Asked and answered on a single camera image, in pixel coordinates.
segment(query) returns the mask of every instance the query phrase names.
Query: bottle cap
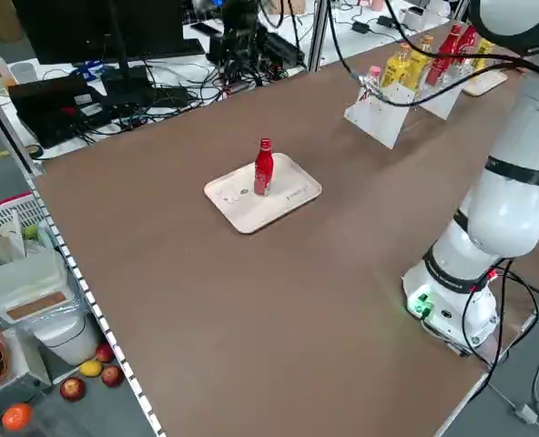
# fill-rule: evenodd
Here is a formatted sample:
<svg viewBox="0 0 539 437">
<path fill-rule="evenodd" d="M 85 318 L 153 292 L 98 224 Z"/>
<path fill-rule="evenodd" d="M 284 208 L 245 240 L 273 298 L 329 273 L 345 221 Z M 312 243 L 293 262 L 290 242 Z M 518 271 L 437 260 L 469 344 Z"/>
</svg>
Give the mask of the bottle cap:
<svg viewBox="0 0 539 437">
<path fill-rule="evenodd" d="M 261 150 L 271 150 L 271 140 L 269 138 L 262 138 L 259 148 Z"/>
<path fill-rule="evenodd" d="M 369 74 L 378 77 L 381 75 L 381 68 L 379 66 L 371 66 L 371 68 L 369 68 Z"/>
</svg>

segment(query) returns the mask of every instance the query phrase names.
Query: red bottle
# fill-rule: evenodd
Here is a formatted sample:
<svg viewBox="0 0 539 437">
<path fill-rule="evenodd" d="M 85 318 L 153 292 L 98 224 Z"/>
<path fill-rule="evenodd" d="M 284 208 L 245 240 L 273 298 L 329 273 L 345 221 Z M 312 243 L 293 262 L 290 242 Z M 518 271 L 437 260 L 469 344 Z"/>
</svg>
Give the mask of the red bottle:
<svg viewBox="0 0 539 437">
<path fill-rule="evenodd" d="M 259 154 L 255 160 L 255 180 L 253 192 L 258 196 L 270 193 L 271 176 L 273 175 L 273 157 L 271 155 L 271 140 L 263 138 L 259 145 Z"/>
<path fill-rule="evenodd" d="M 442 55 L 455 55 L 458 46 L 458 36 L 460 36 L 461 32 L 462 27 L 460 25 L 453 26 L 452 32 L 450 32 L 449 36 L 445 39 L 445 41 L 443 41 L 438 53 Z M 440 77 L 442 77 L 443 73 L 445 73 L 452 64 L 452 61 L 453 58 L 436 57 L 433 61 L 430 72 L 425 79 L 425 83 L 431 86 L 436 86 L 440 80 Z"/>
<path fill-rule="evenodd" d="M 476 45 L 476 28 L 473 25 L 469 25 L 462 37 L 458 41 L 458 46 L 455 52 L 458 55 L 469 55 L 473 52 L 473 48 Z M 453 61 L 455 64 L 461 65 L 463 57 L 458 57 Z"/>
</svg>

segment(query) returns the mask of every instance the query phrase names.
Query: table surface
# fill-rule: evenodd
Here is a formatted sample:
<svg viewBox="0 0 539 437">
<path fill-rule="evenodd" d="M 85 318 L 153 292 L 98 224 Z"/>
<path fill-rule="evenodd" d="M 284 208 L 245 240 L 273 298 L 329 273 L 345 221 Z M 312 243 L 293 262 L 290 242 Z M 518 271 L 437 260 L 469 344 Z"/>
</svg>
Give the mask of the table surface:
<svg viewBox="0 0 539 437">
<path fill-rule="evenodd" d="M 389 150 L 343 119 L 357 87 L 331 65 L 49 161 L 36 185 L 166 433 L 433 435 L 483 370 L 421 329 L 401 276 L 482 171 L 517 85 L 460 96 L 447 122 L 413 110 Z M 261 137 L 323 192 L 243 236 L 203 187 Z M 516 269 L 539 287 L 539 247 Z M 532 307 L 507 296 L 510 339 Z"/>
<path fill-rule="evenodd" d="M 403 0 L 393 0 L 392 5 L 393 9 L 397 12 L 397 14 L 400 14 L 401 16 L 402 10 L 408 7 L 410 4 Z M 310 42 L 312 37 L 311 30 L 314 20 L 313 8 L 314 0 L 307 0 L 306 12 L 302 15 L 298 15 L 297 17 L 300 49 L 304 51 L 307 59 L 310 55 Z M 345 5 L 344 10 L 334 11 L 334 19 L 337 22 L 337 24 L 335 25 L 335 30 L 341 44 L 342 52 L 345 56 L 356 55 L 358 53 L 371 50 L 378 46 L 384 46 L 390 41 L 392 41 L 393 38 L 401 38 L 399 32 L 397 32 L 396 30 L 391 30 L 372 22 L 372 20 L 376 20 L 376 18 L 382 14 L 385 14 L 385 12 L 375 12 L 366 6 L 361 7 Z M 270 15 L 269 18 L 272 20 L 272 22 L 275 23 L 278 20 L 278 15 Z M 266 25 L 270 31 L 275 31 L 279 33 L 282 37 L 295 45 L 296 38 L 289 16 L 285 17 L 282 26 L 277 30 L 267 25 L 267 21 L 262 14 L 259 15 L 259 20 L 262 24 Z M 378 34 L 369 33 L 367 35 L 361 35 L 351 31 L 351 22 L 353 20 L 361 21 L 363 23 L 366 23 L 371 20 L 370 24 L 372 25 L 372 30 L 374 32 L 378 32 Z M 430 15 L 426 29 L 434 28 L 445 21 L 445 19 L 440 18 L 439 16 Z M 208 20 L 206 21 L 206 23 L 217 28 L 219 31 L 223 30 L 223 24 L 220 22 L 220 20 Z M 208 36 L 205 36 L 200 32 L 190 28 L 190 25 L 183 26 L 183 33 L 185 38 L 197 38 L 203 45 L 205 51 L 208 52 Z M 329 30 L 326 35 L 325 44 L 322 50 L 321 64 L 326 66 L 328 64 L 331 64 L 332 62 L 336 62 L 337 60 L 338 56 L 334 49 L 331 32 Z M 66 74 L 73 70 L 73 66 L 71 66 L 70 64 L 42 66 L 38 63 L 37 59 L 28 59 L 21 62 L 28 62 L 33 64 L 36 69 L 37 76 L 40 80 L 66 76 Z M 215 67 L 205 58 L 204 55 L 158 59 L 151 60 L 148 62 L 153 66 L 152 73 L 157 82 L 172 86 L 189 86 L 189 81 L 200 83 L 204 80 L 204 78 L 208 75 L 209 72 L 212 72 Z M 140 66 L 142 65 L 142 63 L 132 62 L 130 63 L 130 65 Z M 295 75 L 300 71 L 301 68 L 299 67 L 292 68 L 289 70 L 289 73 L 291 75 Z M 89 85 L 93 86 L 102 94 L 106 93 L 101 80 L 90 82 Z M 202 92 L 202 95 L 203 97 L 205 97 L 205 99 L 210 99 L 215 94 L 216 92 L 210 89 L 205 89 Z M 211 103 L 211 101 L 212 99 L 206 101 L 206 104 Z M 11 103 L 10 98 L 0 97 L 0 104 L 3 106 L 6 116 L 11 121 L 13 128 L 15 129 L 23 143 L 25 145 L 35 144 L 37 141 L 30 133 L 30 131 L 21 124 L 20 120 L 16 115 L 16 109 Z M 168 111 L 168 108 L 154 108 L 150 110 L 150 114 L 157 114 L 158 112 Z M 107 127 L 100 128 L 100 130 L 106 133 L 114 133 L 118 132 L 119 128 L 116 125 L 109 125 Z M 89 134 L 89 136 L 92 137 L 94 140 L 98 140 L 104 137 L 97 134 Z M 42 156 L 42 159 L 56 158 L 66 153 L 71 153 L 75 150 L 79 150 L 80 148 L 86 146 L 86 141 L 79 137 L 76 137 L 49 149 L 46 149 L 45 154 Z"/>
</svg>

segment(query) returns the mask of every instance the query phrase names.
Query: gray floor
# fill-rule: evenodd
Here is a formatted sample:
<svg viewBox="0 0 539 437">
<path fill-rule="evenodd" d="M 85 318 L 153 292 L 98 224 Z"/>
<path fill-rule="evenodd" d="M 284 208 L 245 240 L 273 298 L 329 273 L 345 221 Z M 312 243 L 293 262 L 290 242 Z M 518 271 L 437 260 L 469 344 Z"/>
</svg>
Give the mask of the gray floor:
<svg viewBox="0 0 539 437">
<path fill-rule="evenodd" d="M 0 44 L 0 54 L 7 62 L 30 58 L 34 53 L 26 40 L 13 44 Z M 21 173 L 10 158 L 0 160 L 0 200 L 26 191 Z M 493 379 L 495 386 L 515 403 L 531 400 L 531 381 L 539 363 L 539 326 L 531 336 L 520 344 L 511 357 L 501 365 Z M 90 381 L 88 395 L 76 404 L 67 407 L 75 416 L 87 423 L 93 435 L 118 435 L 122 437 L 144 437 L 153 435 L 136 399 L 127 385 L 115 391 L 106 389 L 99 380 Z M 433 380 L 430 392 L 433 394 Z M 63 402 L 55 393 L 56 402 Z M 467 405 L 453 426 L 445 434 L 448 437 L 471 435 L 521 437 L 539 436 L 539 430 L 522 425 L 515 418 L 512 408 L 491 390 L 486 390 L 478 399 Z"/>
</svg>

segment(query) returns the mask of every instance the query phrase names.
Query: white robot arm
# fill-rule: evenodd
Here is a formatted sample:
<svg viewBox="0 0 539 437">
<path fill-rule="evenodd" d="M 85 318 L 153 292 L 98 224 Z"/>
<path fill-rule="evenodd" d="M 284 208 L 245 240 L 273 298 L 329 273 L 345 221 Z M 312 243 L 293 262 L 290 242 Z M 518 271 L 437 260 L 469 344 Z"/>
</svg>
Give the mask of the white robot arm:
<svg viewBox="0 0 539 437">
<path fill-rule="evenodd" d="M 482 36 L 539 66 L 539 0 L 473 0 L 470 18 Z M 408 310 L 462 351 L 478 347 L 499 323 L 486 272 L 538 241 L 539 75 L 529 72 L 484 172 L 447 230 L 404 275 Z"/>
</svg>

